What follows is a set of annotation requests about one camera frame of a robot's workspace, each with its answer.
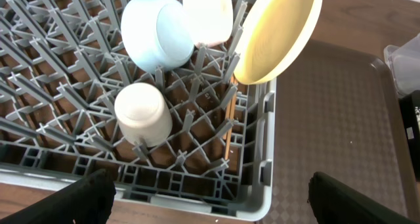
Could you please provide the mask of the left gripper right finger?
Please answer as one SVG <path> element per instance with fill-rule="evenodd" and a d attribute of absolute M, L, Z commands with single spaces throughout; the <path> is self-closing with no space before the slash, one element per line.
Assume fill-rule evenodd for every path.
<path fill-rule="evenodd" d="M 308 184 L 308 203 L 316 221 L 322 224 L 415 224 L 320 171 Z"/>

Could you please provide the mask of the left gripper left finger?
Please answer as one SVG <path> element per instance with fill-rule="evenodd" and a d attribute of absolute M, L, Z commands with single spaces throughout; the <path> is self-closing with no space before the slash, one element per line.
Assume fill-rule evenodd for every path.
<path fill-rule="evenodd" d="M 115 195 L 110 172 L 100 169 L 3 218 L 1 224 L 106 223 Z"/>

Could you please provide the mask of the white cup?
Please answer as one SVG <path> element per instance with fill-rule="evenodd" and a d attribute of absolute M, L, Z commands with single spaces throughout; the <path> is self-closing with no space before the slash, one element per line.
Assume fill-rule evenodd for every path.
<path fill-rule="evenodd" d="M 149 83 L 124 87 L 114 103 L 115 116 L 124 138 L 132 145 L 164 143 L 171 133 L 171 113 L 160 90 Z"/>

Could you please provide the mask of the wooden chopstick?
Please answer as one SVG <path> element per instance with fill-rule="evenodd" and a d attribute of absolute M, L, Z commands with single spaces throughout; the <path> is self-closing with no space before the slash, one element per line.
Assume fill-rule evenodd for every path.
<path fill-rule="evenodd" d="M 235 78 L 235 76 L 231 77 L 231 82 L 235 85 L 238 86 L 238 81 Z M 236 105 L 236 97 L 237 97 L 237 92 L 234 93 L 234 95 L 232 96 L 231 101 L 228 103 L 229 106 L 229 110 L 226 111 L 225 114 L 225 118 L 229 118 L 230 120 L 234 119 L 234 109 L 235 109 L 235 105 Z M 229 138 L 231 136 L 232 133 L 232 128 L 230 128 L 225 135 L 222 137 L 225 141 L 229 142 Z"/>
<path fill-rule="evenodd" d="M 226 115 L 225 118 L 232 120 L 233 119 L 233 109 L 234 109 L 234 103 L 236 101 L 236 92 L 232 95 L 232 98 L 230 99 L 230 102 L 228 103 L 226 107 Z M 229 152 L 230 152 L 230 140 L 231 140 L 231 134 L 232 134 L 232 128 L 230 128 L 225 136 L 224 139 L 226 141 L 225 151 L 224 151 L 224 159 L 228 160 Z"/>

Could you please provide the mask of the light blue bowl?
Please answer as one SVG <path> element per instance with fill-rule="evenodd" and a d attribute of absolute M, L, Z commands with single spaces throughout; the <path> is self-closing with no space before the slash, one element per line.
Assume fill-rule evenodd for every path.
<path fill-rule="evenodd" d="M 188 18 L 177 0 L 130 0 L 121 17 L 121 37 L 131 60 L 154 74 L 186 64 L 194 51 Z"/>

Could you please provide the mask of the yellow plate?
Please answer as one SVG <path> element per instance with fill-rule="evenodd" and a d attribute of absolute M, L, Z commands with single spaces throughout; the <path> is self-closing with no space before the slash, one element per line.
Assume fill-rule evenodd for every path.
<path fill-rule="evenodd" d="M 235 52 L 235 78 L 244 85 L 268 82 L 299 56 L 320 16 L 323 0 L 256 0 Z"/>

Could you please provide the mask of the white bowl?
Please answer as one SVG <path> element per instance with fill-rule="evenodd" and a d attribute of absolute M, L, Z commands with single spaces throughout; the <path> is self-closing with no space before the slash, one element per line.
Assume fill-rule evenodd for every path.
<path fill-rule="evenodd" d="M 189 30 L 196 47 L 213 47 L 226 42 L 232 33 L 232 0 L 182 0 Z"/>

